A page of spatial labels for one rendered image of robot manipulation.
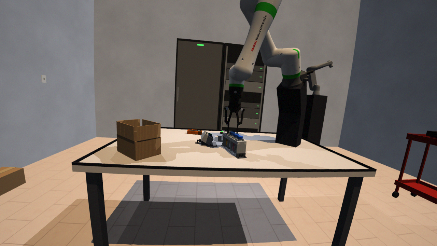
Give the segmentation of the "orange digital multimeter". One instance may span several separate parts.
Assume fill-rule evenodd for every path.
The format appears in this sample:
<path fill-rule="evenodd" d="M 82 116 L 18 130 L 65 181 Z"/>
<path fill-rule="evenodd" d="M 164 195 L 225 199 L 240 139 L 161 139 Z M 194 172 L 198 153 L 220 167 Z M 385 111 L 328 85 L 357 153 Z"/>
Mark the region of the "orange digital multimeter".
<path fill-rule="evenodd" d="M 202 135 L 202 130 L 188 129 L 187 134 Z"/>

